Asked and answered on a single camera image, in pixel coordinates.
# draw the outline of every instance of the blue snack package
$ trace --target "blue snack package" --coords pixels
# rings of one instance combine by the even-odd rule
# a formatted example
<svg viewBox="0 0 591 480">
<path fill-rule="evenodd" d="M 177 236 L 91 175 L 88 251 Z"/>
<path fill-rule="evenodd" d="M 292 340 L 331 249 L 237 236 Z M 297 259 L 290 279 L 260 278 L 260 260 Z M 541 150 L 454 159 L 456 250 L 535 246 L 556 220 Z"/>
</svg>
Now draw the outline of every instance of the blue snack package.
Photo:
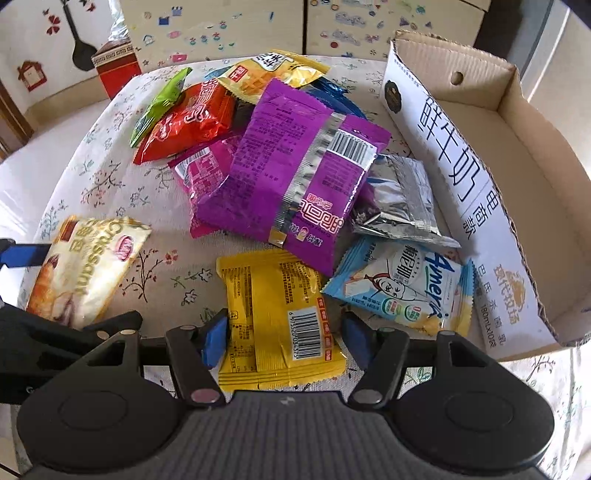
<svg viewBox="0 0 591 480">
<path fill-rule="evenodd" d="M 361 237 L 322 293 L 401 325 L 466 336 L 472 317 L 474 265 L 462 266 L 424 245 Z"/>
<path fill-rule="evenodd" d="M 367 120 L 361 109 L 345 96 L 345 93 L 349 93 L 349 91 L 325 77 L 314 80 L 311 84 L 302 87 L 300 90 L 312 95 L 337 113 L 355 115 Z"/>
<path fill-rule="evenodd" d="M 216 79 L 220 75 L 226 73 L 231 68 L 232 68 L 232 65 L 228 65 L 227 67 L 222 67 L 221 69 L 217 69 L 217 70 L 214 70 L 212 72 L 209 72 L 207 75 L 205 75 L 205 77 L 203 78 L 203 81 L 206 82 L 206 81 L 211 80 L 211 79 Z"/>
</svg>

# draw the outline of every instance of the croissant package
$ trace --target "croissant package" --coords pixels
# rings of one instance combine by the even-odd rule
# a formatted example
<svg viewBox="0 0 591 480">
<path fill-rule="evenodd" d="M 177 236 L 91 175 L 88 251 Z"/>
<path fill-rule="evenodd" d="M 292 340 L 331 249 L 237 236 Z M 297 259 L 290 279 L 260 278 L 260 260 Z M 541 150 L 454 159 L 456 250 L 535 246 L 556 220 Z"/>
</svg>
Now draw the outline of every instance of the croissant package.
<svg viewBox="0 0 591 480">
<path fill-rule="evenodd" d="M 76 329 L 100 319 L 150 232 L 129 217 L 69 217 L 41 266 L 27 311 Z"/>
</svg>

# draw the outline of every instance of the gold logo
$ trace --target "gold logo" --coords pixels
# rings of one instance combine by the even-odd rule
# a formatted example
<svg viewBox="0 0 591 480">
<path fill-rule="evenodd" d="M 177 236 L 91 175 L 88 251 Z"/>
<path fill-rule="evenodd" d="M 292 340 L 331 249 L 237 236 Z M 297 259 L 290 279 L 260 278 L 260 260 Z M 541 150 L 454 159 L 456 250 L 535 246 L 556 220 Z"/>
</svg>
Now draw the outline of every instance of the gold logo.
<svg viewBox="0 0 591 480">
<path fill-rule="evenodd" d="M 509 321 L 519 322 L 519 312 L 525 304 L 525 280 L 518 273 L 505 270 L 502 265 L 495 267 L 496 282 L 501 288 L 501 295 Z"/>
</svg>

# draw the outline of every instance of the purple snack package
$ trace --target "purple snack package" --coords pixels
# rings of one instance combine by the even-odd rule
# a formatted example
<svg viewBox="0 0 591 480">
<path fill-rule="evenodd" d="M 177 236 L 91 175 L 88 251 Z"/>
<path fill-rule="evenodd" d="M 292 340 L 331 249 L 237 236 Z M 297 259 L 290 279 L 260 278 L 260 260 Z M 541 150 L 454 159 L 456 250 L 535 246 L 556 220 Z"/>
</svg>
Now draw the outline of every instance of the purple snack package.
<svg viewBox="0 0 591 480">
<path fill-rule="evenodd" d="M 331 276 L 337 234 L 390 133 L 272 80 L 200 220 L 269 242 Z"/>
</svg>

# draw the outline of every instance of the snack package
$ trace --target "snack package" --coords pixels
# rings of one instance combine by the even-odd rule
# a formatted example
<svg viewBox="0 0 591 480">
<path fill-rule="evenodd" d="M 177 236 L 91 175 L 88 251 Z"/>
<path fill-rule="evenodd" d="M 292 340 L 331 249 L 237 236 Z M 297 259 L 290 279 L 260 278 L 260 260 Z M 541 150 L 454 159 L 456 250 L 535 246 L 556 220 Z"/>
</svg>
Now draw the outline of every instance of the snack package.
<svg viewBox="0 0 591 480">
<path fill-rule="evenodd" d="M 168 166 L 177 177 L 181 188 L 189 194 L 193 238 L 215 232 L 218 228 L 199 221 L 196 216 L 198 202 L 214 191 L 228 176 L 230 165 L 243 132 L 230 132 L 221 140 L 209 141 L 179 154 Z"/>
<path fill-rule="evenodd" d="M 351 218 L 357 233 L 460 248 L 439 231 L 427 172 L 413 158 L 378 155 Z"/>
<path fill-rule="evenodd" d="M 184 99 L 144 138 L 134 163 L 160 160 L 212 140 L 232 125 L 236 99 L 217 80 L 190 86 Z"/>
<path fill-rule="evenodd" d="M 277 388 L 330 378 L 345 370 L 320 277 L 280 249 L 217 259 L 226 283 L 230 342 L 219 371 L 224 390 Z"/>
<path fill-rule="evenodd" d="M 211 79 L 216 79 L 220 75 L 226 73 L 231 68 L 232 68 L 232 66 L 231 65 L 228 65 L 227 67 L 222 67 L 222 68 L 217 69 L 217 70 L 212 70 L 207 75 L 205 75 L 205 77 L 203 77 L 203 80 L 207 81 L 207 80 L 211 80 Z"/>
<path fill-rule="evenodd" d="M 474 266 L 462 267 L 415 242 L 364 236 L 322 292 L 428 335 L 467 335 Z"/>
<path fill-rule="evenodd" d="M 314 80 L 311 84 L 301 88 L 304 92 L 320 100 L 327 107 L 332 108 L 337 113 L 344 115 L 354 115 L 367 120 L 365 114 L 357 105 L 349 100 L 345 93 L 349 91 L 335 82 L 331 82 L 325 77 Z"/>
<path fill-rule="evenodd" d="M 151 231 L 129 217 L 69 217 L 39 271 L 27 311 L 75 329 L 99 320 Z"/>
<path fill-rule="evenodd" d="M 294 87 L 303 87 L 329 71 L 326 65 L 282 50 L 271 50 L 241 60 L 217 77 L 239 99 L 256 104 L 272 79 Z"/>
<path fill-rule="evenodd" d="M 227 179 L 199 202 L 211 225 L 269 242 L 323 274 L 339 233 L 390 133 L 343 116 L 273 80 L 255 107 Z"/>
<path fill-rule="evenodd" d="M 131 132 L 131 140 L 129 141 L 131 147 L 137 147 L 144 137 L 152 131 L 154 125 L 177 103 L 183 92 L 185 78 L 192 71 L 191 67 L 182 69 L 156 95 L 135 124 L 134 131 Z"/>
</svg>

